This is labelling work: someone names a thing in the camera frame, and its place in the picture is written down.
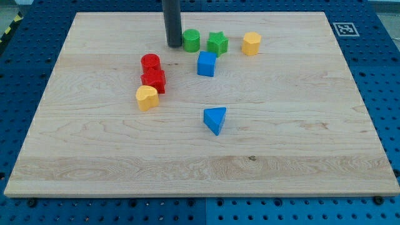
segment blue pegboard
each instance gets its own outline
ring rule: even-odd
[[[0,189],[78,11],[161,11],[161,0],[36,0],[0,57]],[[400,53],[363,0],[182,0],[182,11],[323,11],[394,169],[400,169]],[[400,197],[8,199],[0,224],[400,224]]]

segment black pole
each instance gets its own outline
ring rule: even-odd
[[[181,6],[179,0],[162,0],[165,31],[169,47],[182,46]]]

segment plastic block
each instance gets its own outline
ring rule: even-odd
[[[142,85],[136,91],[137,105],[140,111],[147,111],[159,104],[157,89],[152,86]]]
[[[197,59],[197,74],[203,76],[214,76],[215,61],[217,54],[213,52],[201,51]]]
[[[147,73],[150,68],[161,70],[160,58],[156,54],[146,54],[140,60],[143,73]]]
[[[165,72],[163,70],[155,70],[150,68],[147,73],[141,77],[142,84],[152,86],[157,89],[158,94],[165,94]]]
[[[261,43],[261,35],[256,32],[244,34],[242,52],[247,56],[254,56],[258,53]]]
[[[219,135],[225,123],[226,107],[204,110],[204,123],[215,134]]]
[[[183,49],[189,53],[195,53],[200,49],[200,32],[195,29],[187,29],[183,32]]]
[[[228,39],[225,37],[222,31],[210,32],[207,41],[207,51],[216,53],[217,57],[228,51]]]

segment blue cube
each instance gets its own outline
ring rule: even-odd
[[[197,74],[213,77],[216,60],[217,54],[213,52],[201,51],[199,58],[197,59]]]

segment wood grain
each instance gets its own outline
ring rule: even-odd
[[[29,128],[9,197],[397,195],[399,186],[321,12],[183,13],[224,31],[215,77],[166,46],[160,13],[77,13]],[[245,32],[262,35],[257,56]],[[160,55],[166,94],[139,111],[140,58]],[[226,106],[220,136],[203,109]]]

